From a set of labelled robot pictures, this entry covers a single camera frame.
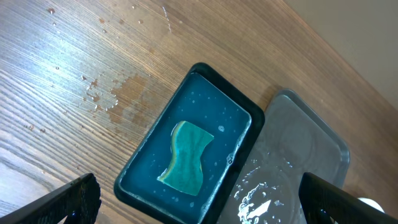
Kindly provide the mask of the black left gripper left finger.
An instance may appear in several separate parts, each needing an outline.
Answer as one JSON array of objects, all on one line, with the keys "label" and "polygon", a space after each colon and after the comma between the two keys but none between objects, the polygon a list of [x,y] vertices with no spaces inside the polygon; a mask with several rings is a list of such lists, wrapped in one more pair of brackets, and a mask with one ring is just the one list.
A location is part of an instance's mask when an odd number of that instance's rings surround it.
[{"label": "black left gripper left finger", "polygon": [[100,195],[96,177],[87,173],[1,217],[1,223],[94,224],[101,206]]}]

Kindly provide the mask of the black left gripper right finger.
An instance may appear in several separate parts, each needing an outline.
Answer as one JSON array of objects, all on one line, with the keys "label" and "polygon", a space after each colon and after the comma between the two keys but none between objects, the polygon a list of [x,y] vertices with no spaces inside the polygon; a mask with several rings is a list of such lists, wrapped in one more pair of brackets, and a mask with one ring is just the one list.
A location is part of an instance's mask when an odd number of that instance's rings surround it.
[{"label": "black left gripper right finger", "polygon": [[391,222],[389,215],[310,172],[303,174],[298,196],[308,224]]}]

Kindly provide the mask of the white plate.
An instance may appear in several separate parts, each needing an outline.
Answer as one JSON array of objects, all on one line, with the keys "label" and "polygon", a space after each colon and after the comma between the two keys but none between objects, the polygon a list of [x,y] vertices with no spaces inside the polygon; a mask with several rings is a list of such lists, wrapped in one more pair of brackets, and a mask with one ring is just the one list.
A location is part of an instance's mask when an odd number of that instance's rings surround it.
[{"label": "white plate", "polygon": [[376,201],[374,201],[370,198],[364,198],[364,197],[360,197],[359,200],[366,203],[367,205],[375,208],[376,210],[379,210],[380,212],[384,213],[384,210]]}]

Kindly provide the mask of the green yellow scrub sponge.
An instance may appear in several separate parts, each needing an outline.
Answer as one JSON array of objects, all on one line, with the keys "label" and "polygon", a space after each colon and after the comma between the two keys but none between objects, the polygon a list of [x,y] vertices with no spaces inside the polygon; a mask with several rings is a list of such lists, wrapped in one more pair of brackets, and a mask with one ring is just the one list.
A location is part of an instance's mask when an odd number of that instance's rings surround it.
[{"label": "green yellow scrub sponge", "polygon": [[170,137],[172,158],[157,180],[179,192],[196,196],[203,184],[201,156],[214,135],[188,121],[180,121]]}]

